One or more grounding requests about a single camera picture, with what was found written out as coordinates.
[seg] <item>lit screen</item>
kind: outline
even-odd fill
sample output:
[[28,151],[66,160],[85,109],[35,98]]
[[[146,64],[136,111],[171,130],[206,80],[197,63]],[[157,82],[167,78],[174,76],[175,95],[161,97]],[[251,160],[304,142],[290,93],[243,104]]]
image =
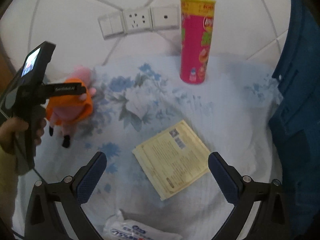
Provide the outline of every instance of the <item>lit screen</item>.
[[33,52],[26,60],[26,63],[23,67],[23,71],[22,71],[22,77],[29,73],[31,70],[33,70],[33,67],[35,65],[35,62],[36,62],[36,59],[37,59],[37,56],[39,54],[39,51],[40,51],[40,48],[37,49],[35,52]]

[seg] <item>pink pig toy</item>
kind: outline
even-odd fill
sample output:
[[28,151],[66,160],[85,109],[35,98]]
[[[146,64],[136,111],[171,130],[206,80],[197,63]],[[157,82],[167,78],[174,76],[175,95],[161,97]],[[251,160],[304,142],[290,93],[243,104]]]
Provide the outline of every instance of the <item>pink pig toy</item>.
[[93,110],[91,97],[97,92],[95,88],[89,88],[91,85],[91,70],[89,68],[78,66],[73,73],[68,76],[65,83],[80,82],[86,87],[87,92],[80,96],[67,95],[52,97],[46,108],[46,117],[50,122],[49,134],[53,135],[53,127],[61,125],[63,134],[62,146],[69,148],[70,135],[76,131],[76,125],[79,121],[88,117]]

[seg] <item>white plastic package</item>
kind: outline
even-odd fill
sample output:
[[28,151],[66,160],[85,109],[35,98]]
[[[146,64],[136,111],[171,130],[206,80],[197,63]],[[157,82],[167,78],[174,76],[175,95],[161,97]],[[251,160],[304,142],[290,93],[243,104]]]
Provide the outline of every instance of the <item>white plastic package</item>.
[[118,210],[115,215],[109,217],[103,228],[105,240],[181,240],[182,236],[166,233],[146,226],[134,220],[125,220],[122,212]]

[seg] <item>qr code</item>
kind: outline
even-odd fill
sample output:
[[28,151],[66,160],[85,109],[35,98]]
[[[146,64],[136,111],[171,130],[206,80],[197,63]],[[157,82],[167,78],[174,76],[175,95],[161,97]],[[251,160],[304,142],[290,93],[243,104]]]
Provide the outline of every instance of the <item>qr code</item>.
[[179,137],[174,139],[176,141],[176,143],[178,144],[178,146],[180,147],[180,149],[183,149],[186,145],[183,143],[183,141],[181,141],[181,139]]
[[174,128],[173,130],[171,130],[169,133],[170,133],[170,135],[172,136],[172,138],[174,138],[174,137],[176,137],[177,135],[179,135],[177,129],[175,129],[175,128]]

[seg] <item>finger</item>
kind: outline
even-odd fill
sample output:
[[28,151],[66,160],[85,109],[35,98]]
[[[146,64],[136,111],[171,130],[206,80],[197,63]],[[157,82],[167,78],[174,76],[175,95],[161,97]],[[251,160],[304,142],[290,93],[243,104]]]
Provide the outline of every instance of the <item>finger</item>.
[[41,138],[35,139],[35,145],[40,145],[41,144]]
[[47,125],[47,121],[45,119],[42,119],[40,122],[40,128],[44,128]]
[[36,131],[36,135],[37,135],[38,137],[43,136],[43,135],[44,135],[44,129],[38,129],[38,130]]
[[4,134],[11,134],[13,132],[23,132],[27,130],[29,124],[21,118],[12,117],[5,121],[1,126],[1,132]]

